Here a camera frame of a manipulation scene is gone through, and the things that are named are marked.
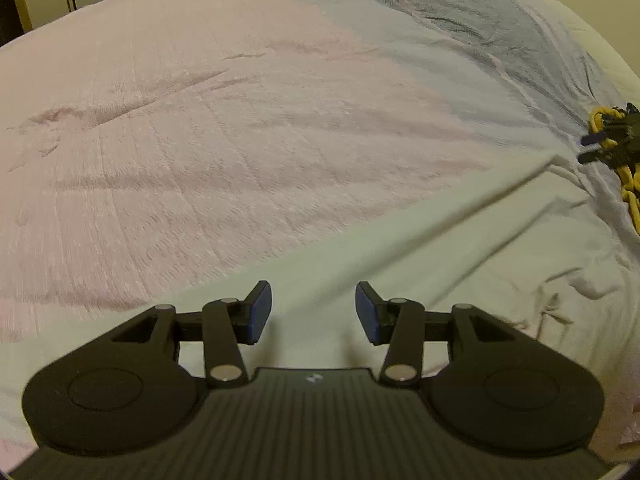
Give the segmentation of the white garment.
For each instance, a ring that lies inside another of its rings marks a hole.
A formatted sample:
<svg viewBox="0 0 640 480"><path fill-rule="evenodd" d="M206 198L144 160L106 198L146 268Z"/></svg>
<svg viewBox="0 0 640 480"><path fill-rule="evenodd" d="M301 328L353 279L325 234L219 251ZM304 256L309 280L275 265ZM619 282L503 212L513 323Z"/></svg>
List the white garment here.
<svg viewBox="0 0 640 480"><path fill-rule="evenodd" d="M35 447L21 409L43 365L165 300L186 311L270 282L273 310L250 367L371 365L360 281L431 310L475 304L587 367L606 397L598 448L615 444L638 391L639 261L596 188L568 160L510 151L443 174L385 153L350 162L234 155L89 158L49 183L70 206L42 221L62 280L21 262L2 296L28 318L1 345L1 463Z"/></svg>

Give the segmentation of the pink grey bed cover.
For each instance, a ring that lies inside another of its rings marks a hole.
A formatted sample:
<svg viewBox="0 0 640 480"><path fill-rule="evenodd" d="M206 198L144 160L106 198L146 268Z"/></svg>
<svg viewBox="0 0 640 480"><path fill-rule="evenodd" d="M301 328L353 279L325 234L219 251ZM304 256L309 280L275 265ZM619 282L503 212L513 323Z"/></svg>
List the pink grey bed cover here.
<svg viewBox="0 0 640 480"><path fill-rule="evenodd" d="M615 178L576 164L590 108L622 98L601 40L552 0L106 0L1 50L1 344L28 318L20 264L61 281L49 181L89 158L234 155L443 174L510 151L560 155L637 245Z"/></svg>

